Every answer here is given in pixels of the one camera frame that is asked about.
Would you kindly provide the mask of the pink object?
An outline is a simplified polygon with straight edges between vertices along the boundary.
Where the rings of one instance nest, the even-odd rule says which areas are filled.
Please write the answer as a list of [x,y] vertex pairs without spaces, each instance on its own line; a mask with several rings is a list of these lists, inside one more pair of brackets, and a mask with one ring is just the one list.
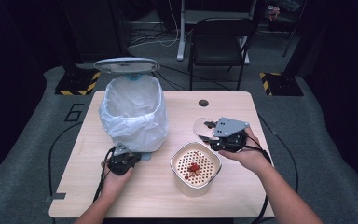
[[271,21],[274,21],[280,15],[280,9],[276,6],[269,5],[268,6],[268,17]]

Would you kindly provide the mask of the white grey pedal trash can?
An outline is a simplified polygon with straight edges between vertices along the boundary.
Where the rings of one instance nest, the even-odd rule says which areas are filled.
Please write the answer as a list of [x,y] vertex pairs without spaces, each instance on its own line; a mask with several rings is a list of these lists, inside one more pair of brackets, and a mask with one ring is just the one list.
[[[149,75],[159,70],[159,63],[147,58],[114,58],[100,60],[94,64],[94,67],[107,74],[112,74],[117,77],[129,76],[136,79],[140,75]],[[142,160],[148,161],[151,159],[153,152],[139,152],[142,153]]]

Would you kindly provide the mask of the grey table edge bracket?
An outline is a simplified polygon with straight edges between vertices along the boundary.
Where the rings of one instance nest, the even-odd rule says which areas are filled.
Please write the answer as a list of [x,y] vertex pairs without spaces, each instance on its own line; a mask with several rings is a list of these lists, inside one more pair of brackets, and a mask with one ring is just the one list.
[[44,203],[52,203],[54,200],[64,200],[66,196],[66,193],[52,193],[51,195],[48,195],[44,199]]

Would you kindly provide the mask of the white container with perforated strainer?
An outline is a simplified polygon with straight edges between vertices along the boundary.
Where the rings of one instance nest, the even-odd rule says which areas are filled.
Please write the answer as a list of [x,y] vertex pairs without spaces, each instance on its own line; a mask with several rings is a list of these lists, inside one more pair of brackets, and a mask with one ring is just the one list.
[[[196,162],[200,166],[200,175],[185,179],[187,167]],[[187,197],[205,195],[219,174],[222,162],[209,148],[199,142],[186,144],[171,158],[175,185]]]

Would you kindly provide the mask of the hazard-striped black stand base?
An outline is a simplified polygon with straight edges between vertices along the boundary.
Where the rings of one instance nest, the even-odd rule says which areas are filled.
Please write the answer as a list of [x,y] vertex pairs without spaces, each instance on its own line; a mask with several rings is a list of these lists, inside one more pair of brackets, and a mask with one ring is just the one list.
[[94,90],[100,72],[80,71],[78,75],[65,73],[55,88],[59,95],[89,95]]
[[294,77],[280,73],[260,73],[263,88],[268,96],[303,96]]

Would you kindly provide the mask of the white desk frame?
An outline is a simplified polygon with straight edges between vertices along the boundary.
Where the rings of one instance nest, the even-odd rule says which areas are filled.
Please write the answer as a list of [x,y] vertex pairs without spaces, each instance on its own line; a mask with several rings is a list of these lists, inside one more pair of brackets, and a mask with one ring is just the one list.
[[179,34],[179,44],[178,44],[176,60],[181,62],[185,58],[187,24],[196,24],[197,22],[203,19],[212,18],[212,17],[252,18],[255,11],[255,5],[256,5],[256,0],[251,0],[250,9],[245,12],[190,10],[190,9],[186,9],[186,0],[181,0],[180,29],[179,29],[180,34]]

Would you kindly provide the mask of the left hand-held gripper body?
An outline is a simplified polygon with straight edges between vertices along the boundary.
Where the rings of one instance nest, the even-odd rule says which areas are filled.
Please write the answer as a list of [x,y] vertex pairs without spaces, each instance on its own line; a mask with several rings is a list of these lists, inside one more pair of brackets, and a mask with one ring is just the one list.
[[112,153],[108,159],[107,167],[110,171],[116,175],[124,175],[128,170],[133,167],[131,166],[131,158],[129,156],[130,150],[123,144],[118,144],[110,149]]

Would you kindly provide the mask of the person's right hand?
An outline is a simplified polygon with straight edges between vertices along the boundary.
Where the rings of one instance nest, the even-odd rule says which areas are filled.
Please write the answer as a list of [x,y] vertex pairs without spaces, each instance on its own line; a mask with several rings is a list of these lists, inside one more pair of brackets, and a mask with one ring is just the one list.
[[268,162],[261,152],[261,146],[258,138],[254,135],[252,129],[244,129],[247,134],[246,148],[238,152],[228,152],[220,150],[219,154],[227,159],[239,162],[243,167],[255,173],[258,177],[265,175],[273,166]]

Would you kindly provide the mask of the white plastic bin liner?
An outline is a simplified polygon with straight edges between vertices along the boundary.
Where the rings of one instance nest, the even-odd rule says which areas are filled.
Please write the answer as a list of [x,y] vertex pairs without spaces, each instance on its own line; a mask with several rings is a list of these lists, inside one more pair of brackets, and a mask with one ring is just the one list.
[[163,90],[149,75],[114,78],[106,87],[99,114],[113,143],[132,152],[154,152],[168,134]]

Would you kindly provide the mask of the person's left hand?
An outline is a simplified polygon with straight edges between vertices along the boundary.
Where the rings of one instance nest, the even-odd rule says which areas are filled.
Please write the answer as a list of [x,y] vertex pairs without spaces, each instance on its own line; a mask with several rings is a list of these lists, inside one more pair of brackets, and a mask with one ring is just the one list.
[[104,166],[103,186],[99,198],[113,203],[120,195],[127,182],[131,179],[133,169],[130,168],[124,175],[116,175],[107,165]]

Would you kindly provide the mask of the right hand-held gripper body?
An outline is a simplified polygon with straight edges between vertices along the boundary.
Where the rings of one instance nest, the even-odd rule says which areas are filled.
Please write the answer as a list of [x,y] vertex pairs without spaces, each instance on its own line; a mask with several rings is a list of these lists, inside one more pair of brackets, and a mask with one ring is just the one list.
[[249,126],[250,124],[245,121],[220,118],[213,130],[213,139],[209,141],[211,149],[214,151],[239,151],[246,144],[245,129]]

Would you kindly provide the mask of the red food scraps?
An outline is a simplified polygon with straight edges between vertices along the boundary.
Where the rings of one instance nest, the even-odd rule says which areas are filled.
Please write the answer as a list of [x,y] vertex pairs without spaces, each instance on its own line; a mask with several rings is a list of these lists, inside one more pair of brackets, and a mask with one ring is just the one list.
[[200,175],[200,166],[196,162],[192,162],[187,167],[187,174],[185,175],[185,179],[189,179],[190,177],[195,177]]

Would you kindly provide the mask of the clear plastic cup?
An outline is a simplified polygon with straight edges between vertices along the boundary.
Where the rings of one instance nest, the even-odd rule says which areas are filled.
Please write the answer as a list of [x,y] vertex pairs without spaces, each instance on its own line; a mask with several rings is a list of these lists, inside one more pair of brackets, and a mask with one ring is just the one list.
[[197,119],[194,124],[193,124],[193,133],[198,136],[198,135],[204,135],[204,136],[208,136],[211,137],[212,139],[215,139],[215,136],[213,135],[214,129],[209,129],[206,125],[204,125],[205,121],[213,121],[209,118],[200,118]]

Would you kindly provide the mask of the black folding chair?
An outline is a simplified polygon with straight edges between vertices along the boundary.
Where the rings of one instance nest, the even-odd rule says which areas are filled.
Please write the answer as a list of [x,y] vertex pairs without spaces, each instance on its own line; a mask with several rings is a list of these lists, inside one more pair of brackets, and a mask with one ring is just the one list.
[[193,89],[194,67],[234,66],[240,68],[236,90],[240,89],[245,56],[257,30],[258,23],[248,18],[208,18],[193,29],[187,70]]

